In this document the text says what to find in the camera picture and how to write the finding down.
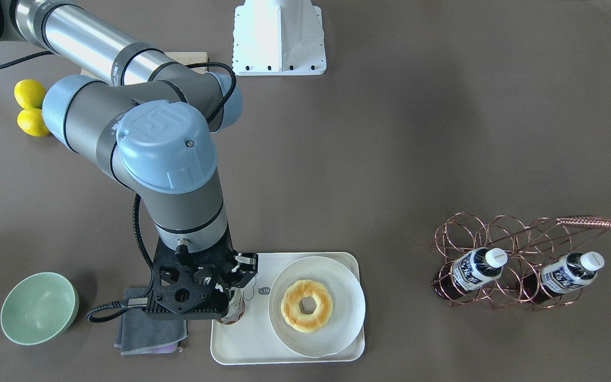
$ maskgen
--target white tray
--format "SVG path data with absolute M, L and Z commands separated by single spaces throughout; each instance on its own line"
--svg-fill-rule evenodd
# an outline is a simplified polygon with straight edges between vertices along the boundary
M 340 353 L 307 358 L 289 350 L 277 338 L 268 317 L 268 295 L 259 290 L 272 287 L 277 275 L 289 264 L 308 256 L 324 256 L 344 264 L 360 279 L 357 260 L 347 252 L 298 252 L 259 254 L 259 274 L 244 288 L 247 310 L 232 325 L 211 324 L 211 356 L 221 365 L 262 363 L 350 362 L 364 352 L 364 326 L 355 340 Z

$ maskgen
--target lemon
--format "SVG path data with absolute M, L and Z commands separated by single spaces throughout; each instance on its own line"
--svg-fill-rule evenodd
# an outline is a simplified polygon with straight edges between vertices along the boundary
M 50 133 L 41 117 L 41 109 L 25 109 L 18 115 L 18 126 L 32 137 L 43 137 Z
M 23 109 L 39 109 L 46 95 L 43 85 L 35 80 L 22 80 L 13 89 L 15 100 Z

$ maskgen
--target light blue joint cap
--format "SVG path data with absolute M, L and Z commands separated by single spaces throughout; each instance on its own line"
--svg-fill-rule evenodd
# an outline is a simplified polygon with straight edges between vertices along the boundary
M 223 96 L 230 89 L 230 85 L 232 84 L 232 79 L 229 75 L 223 73 L 215 73 L 209 72 L 211 75 L 216 77 L 216 80 L 221 85 L 221 93 Z M 214 133 L 219 132 L 220 130 L 230 126 L 237 122 L 240 119 L 240 115 L 242 114 L 242 93 L 240 92 L 240 87 L 235 86 L 235 90 L 233 90 L 232 95 L 228 99 L 228 101 L 223 106 L 223 120 L 221 121 L 221 126 L 218 130 L 214 131 Z
M 41 105 L 41 116 L 49 131 L 70 149 L 65 137 L 65 118 L 70 103 L 75 95 L 86 85 L 92 82 L 100 82 L 95 78 L 75 74 L 56 82 L 44 97 Z
M 160 193 L 194 191 L 218 164 L 206 119 L 184 102 L 150 101 L 131 109 L 117 124 L 117 147 L 129 174 Z

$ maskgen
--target wire rack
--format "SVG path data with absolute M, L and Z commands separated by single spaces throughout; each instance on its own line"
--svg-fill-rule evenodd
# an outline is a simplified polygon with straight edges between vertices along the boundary
M 539 287 L 540 269 L 565 254 L 578 251 L 609 230 L 611 219 L 592 215 L 540 218 L 525 225 L 510 215 L 499 215 L 485 223 L 470 213 L 456 213 L 435 230 L 434 242 L 427 245 L 437 249 L 444 258 L 444 265 L 435 275 L 431 287 L 448 299 L 451 306 L 482 300 L 487 300 L 493 309 L 521 303 L 527 303 L 531 310 L 569 305 L 579 300 L 583 288 L 558 297 L 551 296 L 545 288 Z M 478 247 L 499 247 L 507 252 L 509 261 L 501 278 L 477 292 L 463 293 L 456 288 L 448 292 L 445 285 L 453 283 L 452 264 Z M 521 280 L 526 277 L 536 278 L 534 290 L 523 287 Z

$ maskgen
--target gray towel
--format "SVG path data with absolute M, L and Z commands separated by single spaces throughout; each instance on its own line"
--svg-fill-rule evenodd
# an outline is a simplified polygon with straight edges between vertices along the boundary
M 128 288 L 124 298 L 138 298 L 145 288 Z M 121 355 L 172 353 L 187 338 L 187 321 L 151 319 L 140 309 L 121 315 L 115 348 Z

